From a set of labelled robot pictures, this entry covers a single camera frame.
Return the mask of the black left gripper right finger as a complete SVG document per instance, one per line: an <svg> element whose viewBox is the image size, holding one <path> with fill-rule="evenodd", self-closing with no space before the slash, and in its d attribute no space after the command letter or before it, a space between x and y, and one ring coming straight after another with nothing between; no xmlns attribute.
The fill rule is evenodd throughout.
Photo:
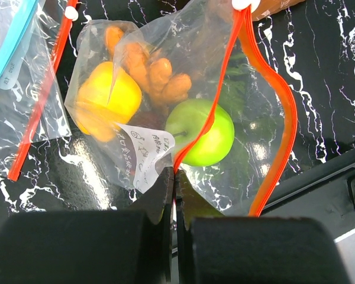
<svg viewBox="0 0 355 284"><path fill-rule="evenodd" d="M309 218L225 217L176 175L181 283L349 283L325 227Z"/></svg>

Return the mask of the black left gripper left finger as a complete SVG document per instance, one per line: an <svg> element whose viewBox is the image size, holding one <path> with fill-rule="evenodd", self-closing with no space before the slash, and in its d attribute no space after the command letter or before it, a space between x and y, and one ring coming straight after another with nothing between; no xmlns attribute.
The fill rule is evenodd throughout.
<svg viewBox="0 0 355 284"><path fill-rule="evenodd" d="M128 208L17 214L0 229L0 283L169 283L173 169Z"/></svg>

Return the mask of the dark red apple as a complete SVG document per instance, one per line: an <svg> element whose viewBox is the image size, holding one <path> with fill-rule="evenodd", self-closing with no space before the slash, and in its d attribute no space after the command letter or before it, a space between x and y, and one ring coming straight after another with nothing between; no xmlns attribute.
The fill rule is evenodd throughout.
<svg viewBox="0 0 355 284"><path fill-rule="evenodd" d="M153 111L139 111L130 119L129 125L164 130L165 118Z"/></svg>

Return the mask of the green apple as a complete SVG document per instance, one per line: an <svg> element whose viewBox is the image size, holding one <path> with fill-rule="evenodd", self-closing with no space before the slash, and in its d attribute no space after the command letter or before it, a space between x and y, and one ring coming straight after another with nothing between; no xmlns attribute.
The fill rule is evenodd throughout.
<svg viewBox="0 0 355 284"><path fill-rule="evenodd" d="M175 106L165 124L165 130L175 138L174 153L197 138L211 109L212 101L202 98L187 99ZM217 105L211 128L190 149L182 163L194 167L212 166L227 156L234 137L232 118Z"/></svg>

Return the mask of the yellow bell pepper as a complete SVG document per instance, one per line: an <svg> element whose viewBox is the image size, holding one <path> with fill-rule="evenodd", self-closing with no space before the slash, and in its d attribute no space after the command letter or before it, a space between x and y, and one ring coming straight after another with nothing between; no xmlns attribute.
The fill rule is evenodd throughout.
<svg viewBox="0 0 355 284"><path fill-rule="evenodd" d="M76 97L76 121L79 129L106 143L115 137L117 123L127 124L138 111L142 91L123 68L112 84L113 63L97 65Z"/></svg>

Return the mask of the orange zipper clear bag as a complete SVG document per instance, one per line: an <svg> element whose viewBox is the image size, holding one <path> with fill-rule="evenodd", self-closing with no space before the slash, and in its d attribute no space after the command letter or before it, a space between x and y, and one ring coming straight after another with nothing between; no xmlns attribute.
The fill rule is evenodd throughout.
<svg viewBox="0 0 355 284"><path fill-rule="evenodd" d="M212 101L197 138L178 153L174 153L175 138L165 126L164 130L155 130L117 123L115 137L106 143L85 134L109 183L144 194L163 169L170 167L175 172L184 171L193 189L222 214L260 215L288 162L298 118L290 87L267 64L256 43L251 13L257 4L189 1L180 10L142 27L129 21L93 20L82 28L64 102L76 125L75 103L80 87L97 65L106 61L113 63L114 84L118 69L125 70L124 47L136 40L151 44L151 51L161 49L162 56L172 62L174 74L191 77L188 99ZM179 103L156 108L141 91L136 113L153 111L163 116L166 124ZM230 152L212 166L182 163L211 128L217 105L234 123Z"/></svg>

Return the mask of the orange ginger piece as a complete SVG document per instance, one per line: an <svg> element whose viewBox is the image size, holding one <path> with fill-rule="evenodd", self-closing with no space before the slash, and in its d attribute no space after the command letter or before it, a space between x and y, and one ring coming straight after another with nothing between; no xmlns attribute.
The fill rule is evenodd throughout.
<svg viewBox="0 0 355 284"><path fill-rule="evenodd" d="M144 40L127 43L124 47L125 70L149 96L156 108L169 107L188 99L192 87L187 73L173 73L172 62L162 56L162 50Z"/></svg>

